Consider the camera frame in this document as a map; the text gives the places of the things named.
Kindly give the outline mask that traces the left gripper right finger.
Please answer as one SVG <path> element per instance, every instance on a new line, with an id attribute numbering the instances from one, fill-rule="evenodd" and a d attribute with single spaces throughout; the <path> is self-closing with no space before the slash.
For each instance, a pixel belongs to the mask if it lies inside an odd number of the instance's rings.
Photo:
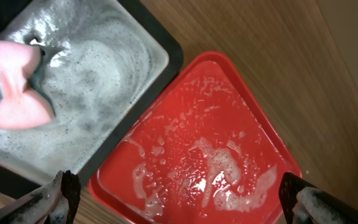
<path id="1" fill-rule="evenodd" d="M 284 173 L 278 196 L 287 223 L 358 224 L 358 210 L 291 172 Z"/>

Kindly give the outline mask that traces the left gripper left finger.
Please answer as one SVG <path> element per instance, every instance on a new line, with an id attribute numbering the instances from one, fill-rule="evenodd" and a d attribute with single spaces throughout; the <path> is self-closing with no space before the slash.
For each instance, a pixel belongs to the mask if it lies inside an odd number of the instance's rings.
<path id="1" fill-rule="evenodd" d="M 73 224 L 80 193 L 78 175 L 61 170 L 49 183 L 0 208 L 0 224 Z"/>

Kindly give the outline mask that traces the pink sponge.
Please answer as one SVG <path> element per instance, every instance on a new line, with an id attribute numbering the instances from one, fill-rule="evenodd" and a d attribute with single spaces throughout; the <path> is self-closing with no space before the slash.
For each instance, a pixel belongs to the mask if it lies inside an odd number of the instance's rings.
<path id="1" fill-rule="evenodd" d="M 51 104 L 29 79 L 42 64 L 42 49 L 0 40 L 0 129 L 29 129 L 51 122 Z"/>

